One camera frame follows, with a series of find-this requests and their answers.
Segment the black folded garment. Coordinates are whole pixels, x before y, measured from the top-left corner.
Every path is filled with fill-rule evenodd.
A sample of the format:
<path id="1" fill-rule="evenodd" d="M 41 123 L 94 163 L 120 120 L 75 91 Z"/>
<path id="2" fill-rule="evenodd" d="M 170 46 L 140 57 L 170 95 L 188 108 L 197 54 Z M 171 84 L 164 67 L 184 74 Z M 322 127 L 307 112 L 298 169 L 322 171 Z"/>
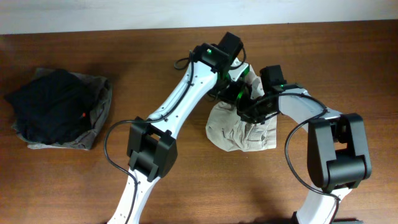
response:
<path id="1" fill-rule="evenodd" d="M 55 70 L 4 96 L 16 114 L 16 130 L 31 142 L 63 144 L 91 129 L 95 94 L 66 70 Z"/>

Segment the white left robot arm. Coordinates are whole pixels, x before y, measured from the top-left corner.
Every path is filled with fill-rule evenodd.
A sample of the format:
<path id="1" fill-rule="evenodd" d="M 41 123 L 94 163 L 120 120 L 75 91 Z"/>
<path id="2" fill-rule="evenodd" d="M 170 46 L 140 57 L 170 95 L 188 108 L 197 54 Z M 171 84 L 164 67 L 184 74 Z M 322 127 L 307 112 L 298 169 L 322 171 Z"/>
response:
<path id="1" fill-rule="evenodd" d="M 249 71 L 237 58 L 243 51 L 242 40 L 230 32 L 218 44 L 196 46 L 183 67 L 183 78 L 162 105 L 147 119 L 128 121 L 127 182 L 110 223 L 139 223 L 152 189 L 177 159 L 182 125 L 203 96 L 231 104 L 242 97 L 243 76 Z"/>

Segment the beige shorts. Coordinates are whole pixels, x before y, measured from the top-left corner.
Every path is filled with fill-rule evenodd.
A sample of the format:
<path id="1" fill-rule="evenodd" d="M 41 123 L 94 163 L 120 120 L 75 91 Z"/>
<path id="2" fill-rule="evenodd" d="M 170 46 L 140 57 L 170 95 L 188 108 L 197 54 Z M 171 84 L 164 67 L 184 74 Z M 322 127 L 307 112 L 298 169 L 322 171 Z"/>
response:
<path id="1" fill-rule="evenodd" d="M 255 152 L 277 146 L 277 118 L 264 123 L 242 121 L 234 105 L 219 102 L 212 108 L 205 127 L 207 138 L 226 151 Z"/>

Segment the grey folded garment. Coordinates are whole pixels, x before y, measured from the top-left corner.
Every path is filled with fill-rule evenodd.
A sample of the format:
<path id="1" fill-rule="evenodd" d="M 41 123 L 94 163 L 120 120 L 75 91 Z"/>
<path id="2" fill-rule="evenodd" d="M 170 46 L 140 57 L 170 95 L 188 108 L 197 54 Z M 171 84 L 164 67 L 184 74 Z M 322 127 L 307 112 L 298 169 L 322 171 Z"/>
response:
<path id="1" fill-rule="evenodd" d="M 40 77 L 50 74 L 55 71 L 55 69 L 49 68 L 38 68 L 35 71 L 35 74 L 32 78 L 36 80 Z M 83 81 L 83 83 L 87 84 L 89 89 L 95 94 L 96 101 L 90 110 L 90 122 L 91 129 L 81 134 L 75 140 L 66 142 L 63 144 L 54 143 L 54 144 L 43 144 L 38 142 L 31 142 L 22 137 L 16 130 L 16 120 L 12 125 L 12 128 L 16 131 L 16 134 L 23 141 L 27 142 L 27 145 L 31 149 L 43 149 L 43 148 L 70 148 L 70 149 L 83 149 L 90 150 L 93 146 L 93 143 L 101 131 L 108 115 L 111 107 L 111 99 L 113 93 L 113 87 L 109 80 L 102 76 L 92 76 L 85 75 L 80 73 L 69 72 L 72 75 L 78 77 Z"/>

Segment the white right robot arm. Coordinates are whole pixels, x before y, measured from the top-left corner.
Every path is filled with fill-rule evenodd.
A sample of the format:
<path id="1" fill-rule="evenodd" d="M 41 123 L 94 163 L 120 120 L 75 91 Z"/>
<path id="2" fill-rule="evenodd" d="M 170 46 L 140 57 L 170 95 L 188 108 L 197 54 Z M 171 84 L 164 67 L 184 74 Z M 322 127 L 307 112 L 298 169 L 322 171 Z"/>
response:
<path id="1" fill-rule="evenodd" d="M 291 222 L 336 223 L 341 201 L 372 172 L 362 117 L 333 110 L 302 85 L 287 83 L 278 65 L 263 68 L 260 81 L 263 95 L 254 96 L 255 86 L 241 82 L 234 102 L 238 115 L 248 123 L 263 123 L 278 114 L 297 123 L 285 140 L 284 154 L 308 194 Z M 295 171 L 289 157 L 290 140 L 299 129 L 307 132 L 309 184 Z"/>

